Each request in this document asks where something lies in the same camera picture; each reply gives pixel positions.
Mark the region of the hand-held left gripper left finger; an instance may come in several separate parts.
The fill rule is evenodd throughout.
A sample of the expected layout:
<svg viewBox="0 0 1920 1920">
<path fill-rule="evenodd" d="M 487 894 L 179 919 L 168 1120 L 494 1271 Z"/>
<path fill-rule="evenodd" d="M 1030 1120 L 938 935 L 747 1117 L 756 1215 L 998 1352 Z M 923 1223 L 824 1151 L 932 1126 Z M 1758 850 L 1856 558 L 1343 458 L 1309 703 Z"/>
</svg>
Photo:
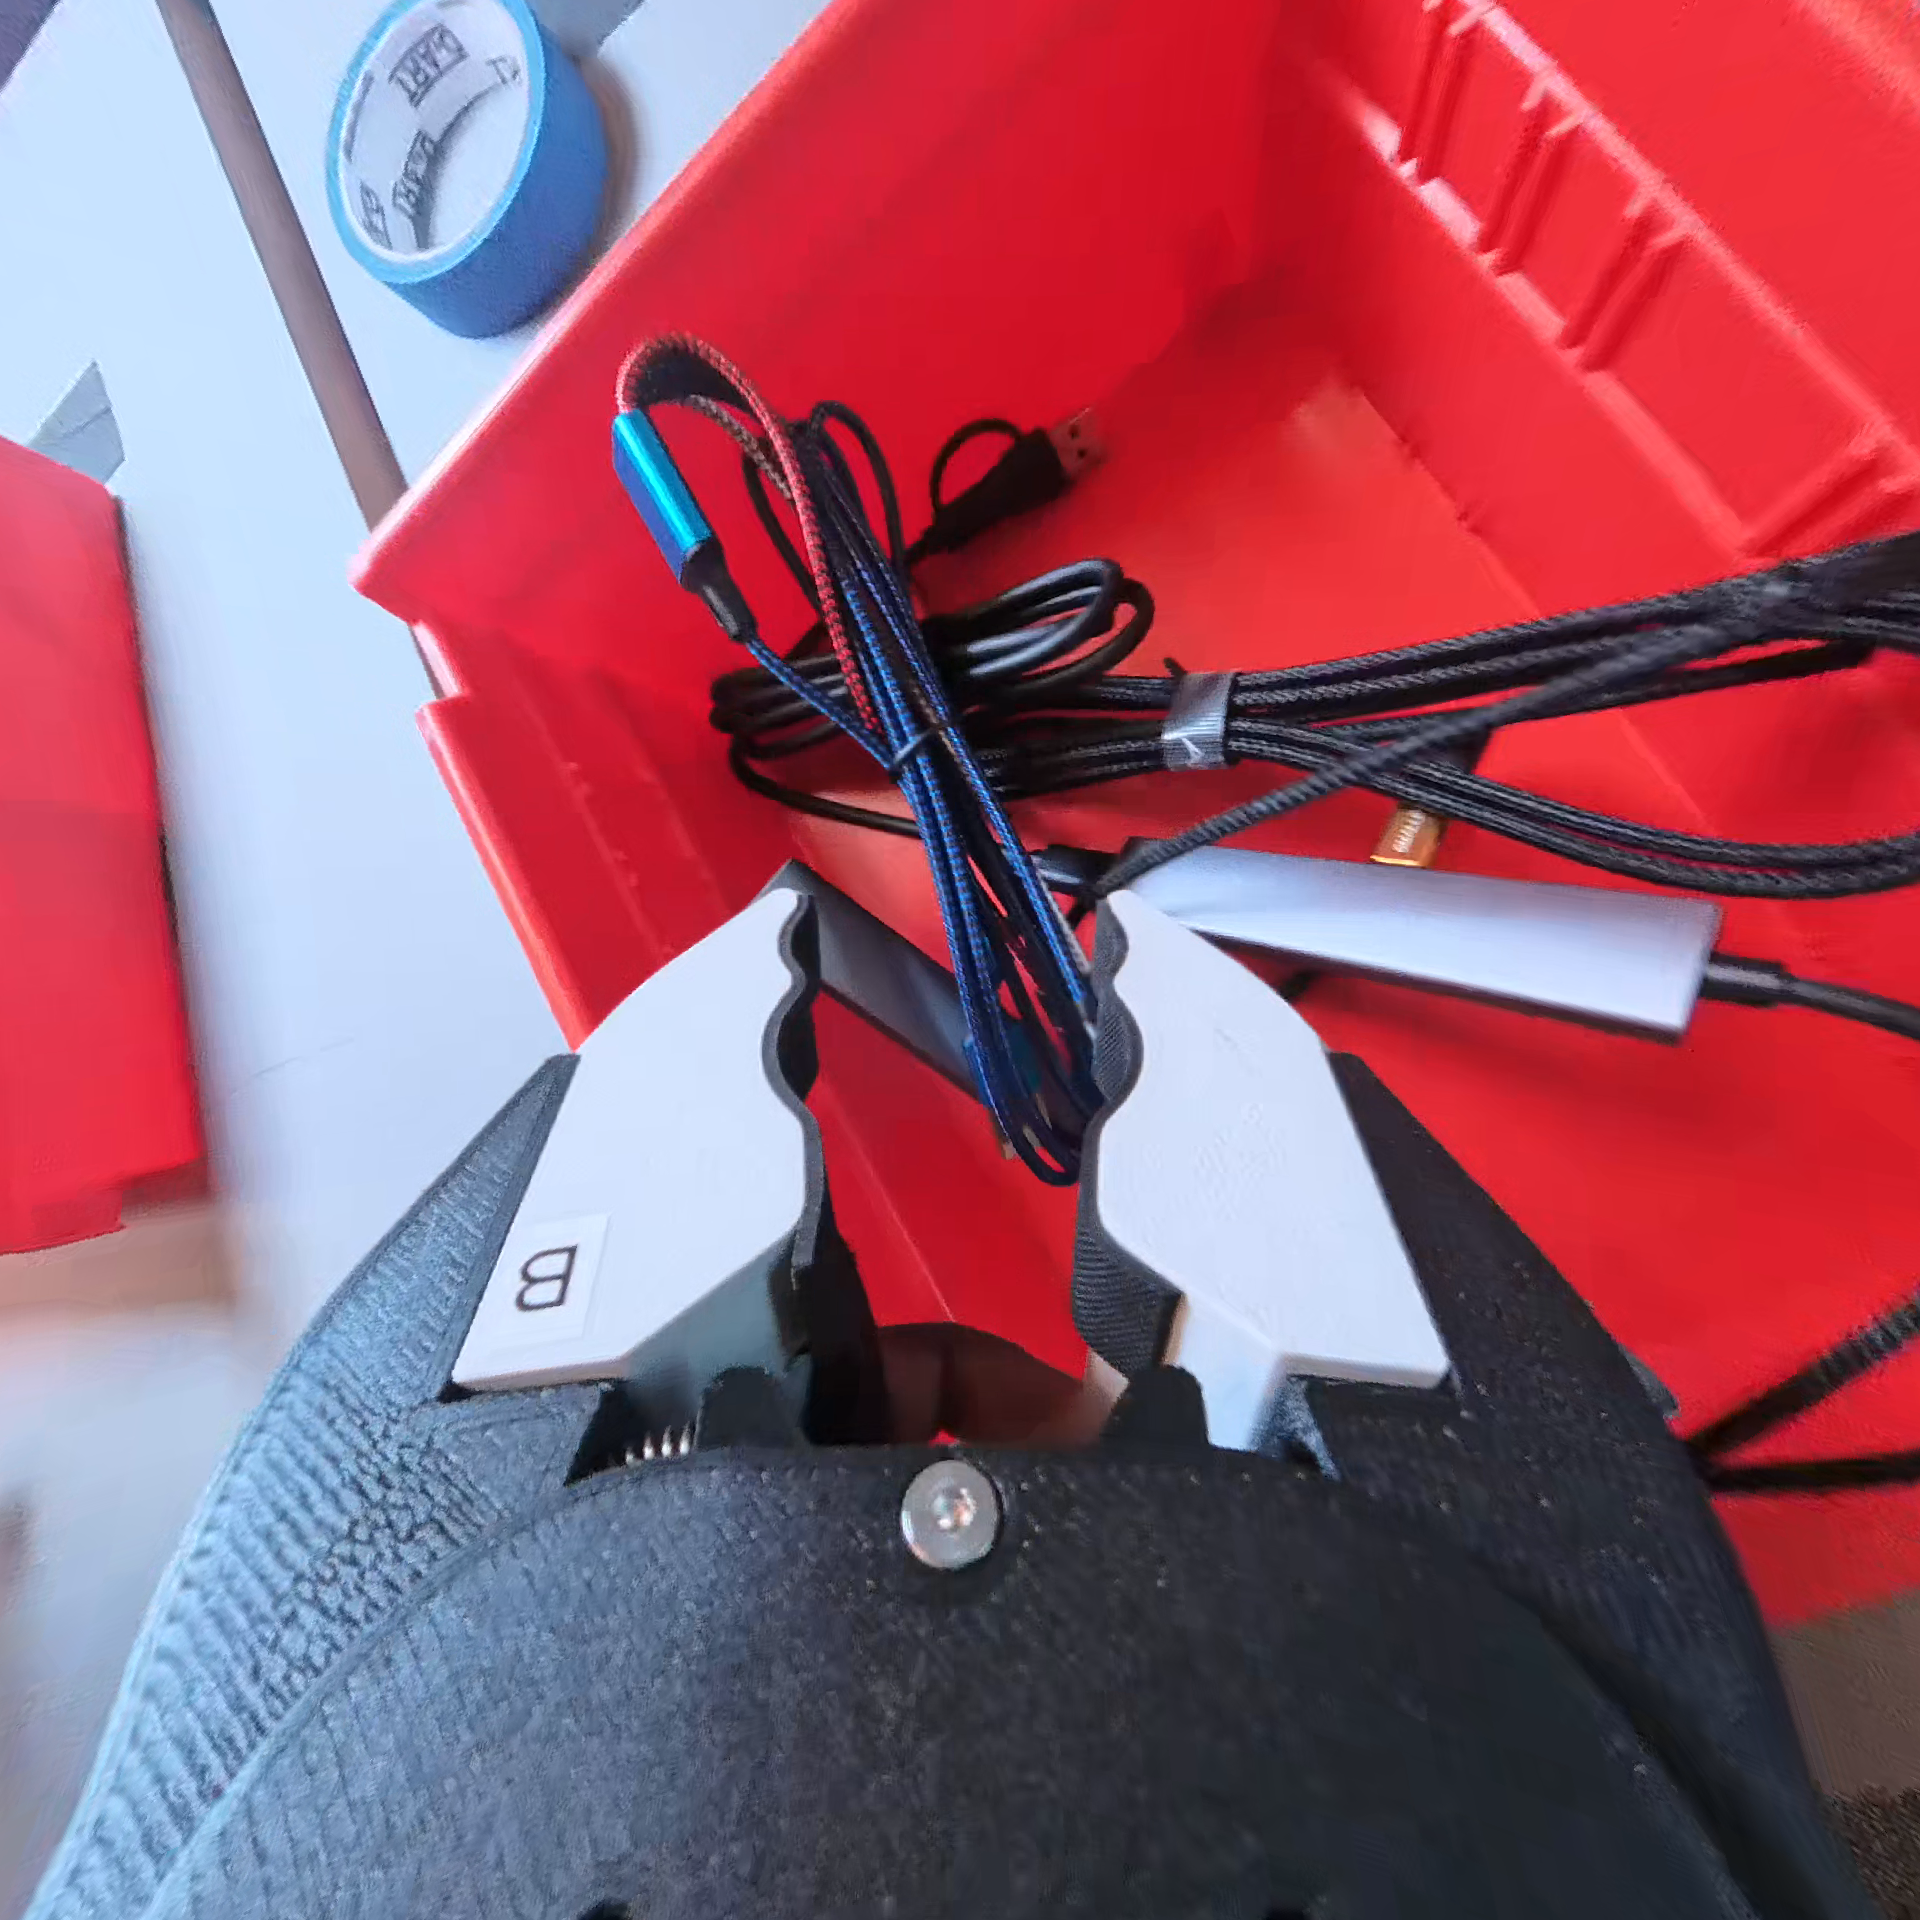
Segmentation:
<svg viewBox="0 0 1920 1920">
<path fill-rule="evenodd" d="M 824 1218 L 812 909 L 770 888 L 578 1047 L 450 1386 L 700 1398 L 735 1367 L 806 1373 Z"/>
</svg>

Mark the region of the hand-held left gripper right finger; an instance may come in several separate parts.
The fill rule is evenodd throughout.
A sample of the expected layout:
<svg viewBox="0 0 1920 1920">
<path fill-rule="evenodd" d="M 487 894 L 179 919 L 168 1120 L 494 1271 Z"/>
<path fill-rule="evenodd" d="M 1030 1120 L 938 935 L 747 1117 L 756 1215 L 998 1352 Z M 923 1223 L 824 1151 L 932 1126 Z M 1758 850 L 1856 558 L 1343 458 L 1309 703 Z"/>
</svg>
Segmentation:
<svg viewBox="0 0 1920 1920">
<path fill-rule="evenodd" d="M 1187 1375 L 1216 1449 L 1300 1381 L 1435 1390 L 1451 1361 L 1328 1050 L 1256 974 L 1138 894 L 1094 912 L 1098 1112 L 1072 1322 L 1133 1386 Z"/>
</svg>

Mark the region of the grey usb hub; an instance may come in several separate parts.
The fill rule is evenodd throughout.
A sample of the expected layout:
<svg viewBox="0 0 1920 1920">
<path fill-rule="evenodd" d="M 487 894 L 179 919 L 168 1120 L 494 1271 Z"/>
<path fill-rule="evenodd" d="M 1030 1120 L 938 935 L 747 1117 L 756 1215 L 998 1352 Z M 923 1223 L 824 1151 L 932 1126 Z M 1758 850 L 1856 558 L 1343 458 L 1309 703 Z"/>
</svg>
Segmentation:
<svg viewBox="0 0 1920 1920">
<path fill-rule="evenodd" d="M 1687 1035 L 1701 1001 L 1918 1038 L 1914 1007 L 1718 947 L 1717 903 L 1590 886 L 1203 849 L 1126 891 L 1188 930 L 1638 1040 Z"/>
</svg>

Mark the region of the red plastic bin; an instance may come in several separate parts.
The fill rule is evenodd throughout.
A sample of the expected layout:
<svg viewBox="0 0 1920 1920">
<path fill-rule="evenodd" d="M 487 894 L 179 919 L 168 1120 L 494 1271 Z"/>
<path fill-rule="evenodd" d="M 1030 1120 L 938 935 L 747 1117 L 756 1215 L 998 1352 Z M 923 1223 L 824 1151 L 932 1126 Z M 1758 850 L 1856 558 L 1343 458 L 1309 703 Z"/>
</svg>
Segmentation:
<svg viewBox="0 0 1920 1920">
<path fill-rule="evenodd" d="M 834 5 L 380 525 L 428 749 L 566 1043 L 804 861 L 944 958 L 923 858 L 746 792 L 738 662 L 614 478 L 618 369 L 706 338 L 906 485 L 1092 414 L 935 609 L 1068 561 L 1144 674 L 1320 664 L 1906 538 L 1915 5 Z M 1915 651 L 1501 731 L 1654 831 L 1915 834 Z M 1704 1007 L 1677 1045 L 1371 982 L 1303 1011 L 1437 1135 L 1684 1429 L 1915 1288 L 1915 1043 Z M 823 1009 L 831 1202 L 884 1322 L 1074 1365 L 1072 1195 Z"/>
<path fill-rule="evenodd" d="M 117 499 L 3 445 L 3 1249 L 204 1159 Z"/>
</svg>

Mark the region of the blue tape roll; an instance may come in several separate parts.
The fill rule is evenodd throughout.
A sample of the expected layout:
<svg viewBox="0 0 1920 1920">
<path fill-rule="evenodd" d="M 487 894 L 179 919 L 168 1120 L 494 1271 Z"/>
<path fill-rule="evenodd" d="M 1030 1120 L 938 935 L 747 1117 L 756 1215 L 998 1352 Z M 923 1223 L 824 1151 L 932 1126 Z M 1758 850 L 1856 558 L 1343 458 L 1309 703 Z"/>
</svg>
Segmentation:
<svg viewBox="0 0 1920 1920">
<path fill-rule="evenodd" d="M 528 5 L 389 5 L 347 63 L 332 225 L 365 278 L 455 338 L 495 338 L 558 299 L 605 189 L 602 107 Z"/>
</svg>

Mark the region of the grey metal bar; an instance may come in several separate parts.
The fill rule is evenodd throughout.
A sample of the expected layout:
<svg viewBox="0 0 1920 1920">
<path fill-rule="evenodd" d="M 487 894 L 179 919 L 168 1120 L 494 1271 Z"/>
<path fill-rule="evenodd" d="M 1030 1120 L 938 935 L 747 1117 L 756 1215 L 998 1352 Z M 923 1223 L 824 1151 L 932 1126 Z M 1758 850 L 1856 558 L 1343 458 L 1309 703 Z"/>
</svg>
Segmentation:
<svg viewBox="0 0 1920 1920">
<path fill-rule="evenodd" d="M 365 529 L 374 529 L 407 490 L 400 459 L 222 23 L 205 3 L 157 3 L 156 9 L 307 386 L 319 408 L 351 501 Z"/>
</svg>

